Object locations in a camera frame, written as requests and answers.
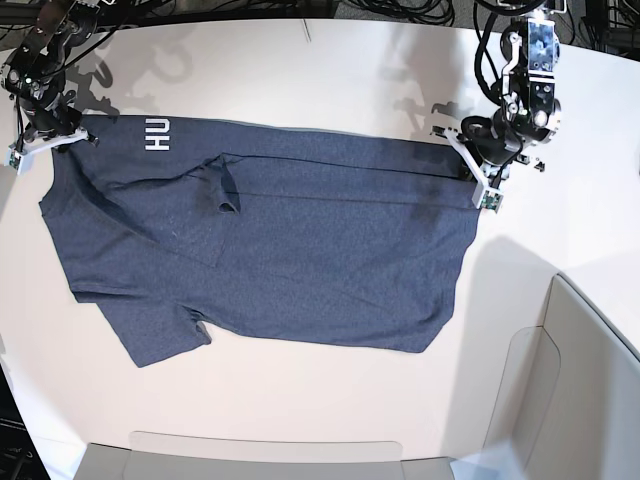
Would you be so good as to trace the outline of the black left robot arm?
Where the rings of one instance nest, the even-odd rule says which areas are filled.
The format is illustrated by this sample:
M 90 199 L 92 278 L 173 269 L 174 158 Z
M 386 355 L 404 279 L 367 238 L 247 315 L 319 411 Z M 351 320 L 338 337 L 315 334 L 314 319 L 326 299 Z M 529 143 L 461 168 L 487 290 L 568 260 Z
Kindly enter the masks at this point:
M 473 71 L 481 92 L 497 110 L 468 115 L 460 127 L 434 127 L 462 159 L 462 178 L 475 183 L 472 204 L 497 212 L 514 163 L 528 165 L 526 149 L 550 142 L 561 123 L 554 68 L 560 40 L 552 17 L 568 11 L 565 1 L 476 1 L 485 27 L 475 25 L 478 45 Z

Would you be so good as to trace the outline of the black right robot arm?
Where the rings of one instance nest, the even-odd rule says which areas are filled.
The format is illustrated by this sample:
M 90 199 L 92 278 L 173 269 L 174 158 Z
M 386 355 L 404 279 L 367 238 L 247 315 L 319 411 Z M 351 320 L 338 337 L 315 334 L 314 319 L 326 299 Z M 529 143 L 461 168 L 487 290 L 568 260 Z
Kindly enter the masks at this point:
M 3 1 L 1 25 L 25 27 L 20 45 L 1 66 L 1 87 L 16 116 L 15 140 L 3 164 L 21 175 L 45 151 L 97 137 L 81 125 L 72 107 L 75 95 L 64 92 L 71 51 L 95 32 L 104 1 Z

